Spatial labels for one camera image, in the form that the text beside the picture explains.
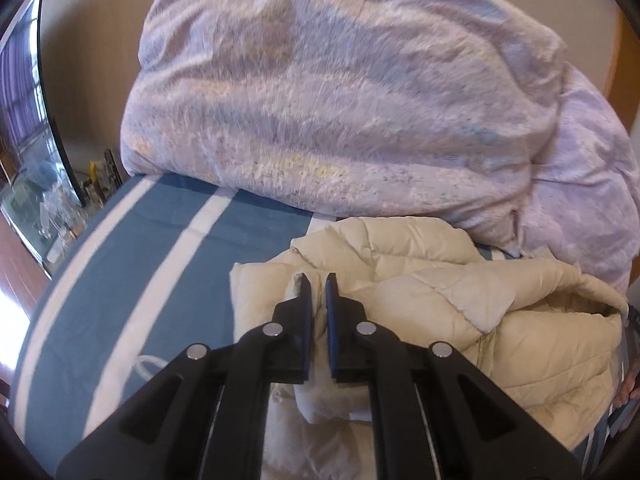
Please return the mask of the person's right hand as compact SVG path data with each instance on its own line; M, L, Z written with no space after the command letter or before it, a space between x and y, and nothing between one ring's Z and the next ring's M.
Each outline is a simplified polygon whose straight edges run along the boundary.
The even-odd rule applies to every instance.
M635 359L634 362L629 365L629 370L627 370L627 374L625 375L623 382L620 384L618 393L613 401L614 408L620 408L629 401L639 399L639 372L640 363L638 359Z

